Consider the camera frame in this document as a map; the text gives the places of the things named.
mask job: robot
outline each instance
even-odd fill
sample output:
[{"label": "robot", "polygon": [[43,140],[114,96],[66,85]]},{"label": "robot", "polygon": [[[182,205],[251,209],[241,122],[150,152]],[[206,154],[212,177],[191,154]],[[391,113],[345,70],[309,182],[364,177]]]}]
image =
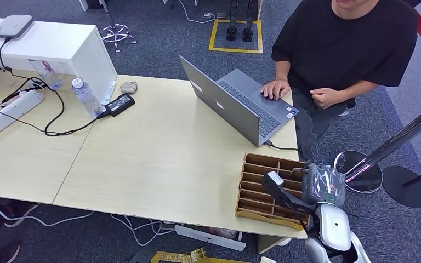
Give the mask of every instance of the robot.
[{"label": "robot", "polygon": [[[226,40],[236,40],[236,8],[238,7],[238,0],[231,0],[230,3],[230,25],[226,32]],[[248,0],[248,12],[246,15],[246,28],[243,30],[243,41],[252,42],[253,40],[253,19],[255,12],[255,0]]]},{"label": "robot", "polygon": [[[301,200],[282,188],[283,179],[271,171],[262,185],[275,202],[293,210],[308,234],[304,248],[312,263],[331,263],[330,258],[343,256],[343,263],[370,263],[359,238],[350,230],[348,216],[340,208],[345,200],[344,175],[323,164],[311,163],[303,176]],[[314,220],[308,230],[298,213]]]}]

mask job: power adapter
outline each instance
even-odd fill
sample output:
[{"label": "power adapter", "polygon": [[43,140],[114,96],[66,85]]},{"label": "power adapter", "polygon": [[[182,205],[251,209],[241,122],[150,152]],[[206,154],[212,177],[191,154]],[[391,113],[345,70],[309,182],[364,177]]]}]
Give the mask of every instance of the power adapter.
[{"label": "power adapter", "polygon": [[123,93],[118,98],[107,104],[106,110],[109,111],[112,117],[115,117],[133,105],[135,105],[135,100],[130,95]]}]

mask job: laptop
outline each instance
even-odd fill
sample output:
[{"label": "laptop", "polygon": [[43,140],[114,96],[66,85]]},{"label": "laptop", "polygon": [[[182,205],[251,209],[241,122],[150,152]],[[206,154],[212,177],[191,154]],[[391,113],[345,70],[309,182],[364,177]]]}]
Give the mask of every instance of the laptop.
[{"label": "laptop", "polygon": [[196,96],[257,147],[298,113],[282,99],[265,98],[262,85],[238,69],[215,82],[182,56],[180,60]]}]

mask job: floor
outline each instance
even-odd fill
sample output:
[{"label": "floor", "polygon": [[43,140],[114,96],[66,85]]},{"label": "floor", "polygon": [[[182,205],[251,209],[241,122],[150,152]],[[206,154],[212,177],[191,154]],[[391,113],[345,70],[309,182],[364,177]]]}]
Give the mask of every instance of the floor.
[{"label": "floor", "polygon": [[[183,0],[191,18],[219,11],[227,1]],[[207,50],[212,23],[194,24],[186,21],[181,6],[171,9],[161,0],[111,0],[113,17],[128,25],[138,44],[121,45],[115,53],[107,45],[118,73],[138,76],[185,79],[178,55],[190,60],[214,79],[239,68],[260,83],[274,75],[270,49],[286,19],[300,0],[265,0],[261,14],[264,53],[223,53]],[[0,0],[0,17],[10,14],[31,14],[35,20],[94,24],[99,29],[109,23],[102,10],[83,12],[76,0]],[[314,148],[318,160],[330,163],[344,150],[372,152],[421,113],[421,38],[398,88],[377,88],[358,99],[358,106],[349,115],[338,117]],[[421,174],[421,134],[380,162],[380,167],[401,165]],[[356,214],[351,229],[359,236],[372,262],[421,262],[421,208],[404,207],[380,189],[359,196],[348,193],[344,210]],[[55,222],[86,211],[42,205],[32,215]],[[145,222],[133,219],[134,225]],[[144,242],[151,230],[139,232]],[[0,246],[12,238],[22,240],[23,246],[16,263],[23,262],[124,262],[140,250],[133,235],[108,214],[95,213],[89,218],[55,227],[43,227],[26,220],[16,228],[0,229]],[[189,253],[205,246],[214,258],[259,262],[255,235],[244,234],[247,247],[243,252],[205,244],[171,233],[156,238],[150,246],[162,251]],[[303,241],[293,240],[264,254],[277,262],[307,262]]]}]

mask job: laptop lid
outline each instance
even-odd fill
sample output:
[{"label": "laptop lid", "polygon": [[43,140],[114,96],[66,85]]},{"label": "laptop lid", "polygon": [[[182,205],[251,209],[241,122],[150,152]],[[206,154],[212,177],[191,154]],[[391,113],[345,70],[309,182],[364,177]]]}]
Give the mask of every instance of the laptop lid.
[{"label": "laptop lid", "polygon": [[252,144],[260,146],[259,117],[182,56],[180,60],[196,96]]}]

